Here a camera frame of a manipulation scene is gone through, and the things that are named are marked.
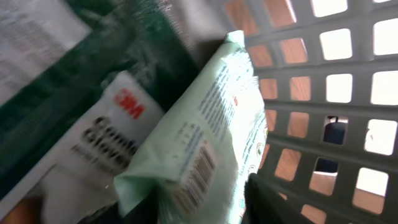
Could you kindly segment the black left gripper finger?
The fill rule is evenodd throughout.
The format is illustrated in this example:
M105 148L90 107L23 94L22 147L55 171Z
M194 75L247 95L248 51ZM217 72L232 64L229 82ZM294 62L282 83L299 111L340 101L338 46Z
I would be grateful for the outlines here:
M252 173L244 187L246 211L245 224L299 224L307 219L287 202L259 175Z

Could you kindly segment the mint green wipes pack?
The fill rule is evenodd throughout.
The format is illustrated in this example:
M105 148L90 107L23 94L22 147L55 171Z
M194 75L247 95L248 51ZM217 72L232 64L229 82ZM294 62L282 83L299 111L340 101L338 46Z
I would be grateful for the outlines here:
M258 79L236 30L114 178L119 213L131 215L156 192L157 222L240 223L266 139Z

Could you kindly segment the green 3M glove package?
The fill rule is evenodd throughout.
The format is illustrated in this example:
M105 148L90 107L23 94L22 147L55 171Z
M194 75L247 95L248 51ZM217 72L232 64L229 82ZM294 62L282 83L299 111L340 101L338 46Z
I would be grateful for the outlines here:
M78 223L197 66L172 1L1 0L1 222Z

